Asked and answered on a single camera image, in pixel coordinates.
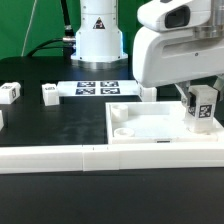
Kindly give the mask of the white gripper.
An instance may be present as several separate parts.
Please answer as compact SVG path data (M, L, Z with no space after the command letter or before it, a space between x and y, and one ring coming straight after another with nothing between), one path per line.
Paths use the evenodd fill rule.
M224 0L151 0L137 11L133 75L145 87L175 84L185 107L196 106L190 80L219 75L224 100Z

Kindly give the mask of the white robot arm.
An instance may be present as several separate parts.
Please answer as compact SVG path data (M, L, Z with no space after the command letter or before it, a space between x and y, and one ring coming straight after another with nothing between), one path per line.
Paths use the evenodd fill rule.
M85 67L126 57L114 0L81 0L81 27L72 59ZM142 27L132 53L132 71L144 87L174 84L193 104L195 79L215 76L224 94L224 0L151 0L137 11Z

